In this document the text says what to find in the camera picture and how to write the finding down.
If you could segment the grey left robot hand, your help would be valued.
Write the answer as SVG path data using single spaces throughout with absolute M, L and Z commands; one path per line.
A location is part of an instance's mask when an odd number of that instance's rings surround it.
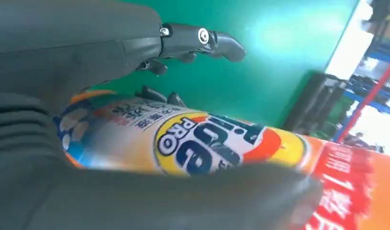
M 276 163 L 172 177 L 77 169 L 52 118 L 156 58 L 241 61 L 232 36 L 117 0 L 0 0 L 0 230 L 301 230 L 322 194 Z

